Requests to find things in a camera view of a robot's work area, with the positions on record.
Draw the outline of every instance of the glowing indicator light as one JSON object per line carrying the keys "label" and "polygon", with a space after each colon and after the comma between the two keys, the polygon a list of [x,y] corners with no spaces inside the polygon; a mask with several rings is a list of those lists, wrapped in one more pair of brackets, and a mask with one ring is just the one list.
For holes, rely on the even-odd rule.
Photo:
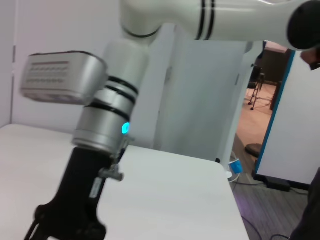
{"label": "glowing indicator light", "polygon": [[127,123],[123,124],[123,126],[122,126],[122,134],[129,133],[129,130],[130,130],[130,123],[127,122]]}

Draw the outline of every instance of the open doorway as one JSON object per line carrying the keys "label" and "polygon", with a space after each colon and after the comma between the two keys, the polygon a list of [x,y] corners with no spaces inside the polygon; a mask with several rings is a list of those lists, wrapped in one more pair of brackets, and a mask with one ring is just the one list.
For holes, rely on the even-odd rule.
{"label": "open doorway", "polygon": [[266,41],[250,78],[235,136],[233,151],[242,159],[245,172],[252,173],[260,155],[267,129],[293,51]]}

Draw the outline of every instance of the metal bracket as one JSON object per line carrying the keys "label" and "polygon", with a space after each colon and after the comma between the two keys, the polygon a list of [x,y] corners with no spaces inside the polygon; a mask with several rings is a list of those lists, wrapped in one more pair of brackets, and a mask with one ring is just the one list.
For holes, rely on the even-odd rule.
{"label": "metal bracket", "polygon": [[121,182],[125,175],[119,172],[119,165],[112,165],[110,170],[103,168],[99,171],[99,177],[102,179],[114,179]]}

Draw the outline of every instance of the white tabletop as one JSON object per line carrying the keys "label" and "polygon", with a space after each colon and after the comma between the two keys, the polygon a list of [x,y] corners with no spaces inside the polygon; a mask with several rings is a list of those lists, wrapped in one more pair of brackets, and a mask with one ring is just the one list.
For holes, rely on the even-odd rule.
{"label": "white tabletop", "polygon": [[[0,238],[22,240],[38,205],[54,197],[72,136],[22,125],[0,129]],[[123,182],[99,203],[107,240],[248,240],[222,166],[130,146]]]}

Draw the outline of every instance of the white robotic arm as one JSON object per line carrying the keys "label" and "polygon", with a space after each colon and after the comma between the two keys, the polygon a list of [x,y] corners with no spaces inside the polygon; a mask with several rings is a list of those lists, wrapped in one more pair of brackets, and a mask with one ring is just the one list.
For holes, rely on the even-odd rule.
{"label": "white robotic arm", "polygon": [[30,56],[22,94],[39,102],[84,104],[73,150],[55,198],[41,205],[25,240],[103,240],[97,205],[107,178],[121,181],[118,163],[149,62],[149,46],[164,23],[195,40],[269,40],[294,50],[320,44],[320,1],[120,0],[125,35],[103,60],[86,52]]}

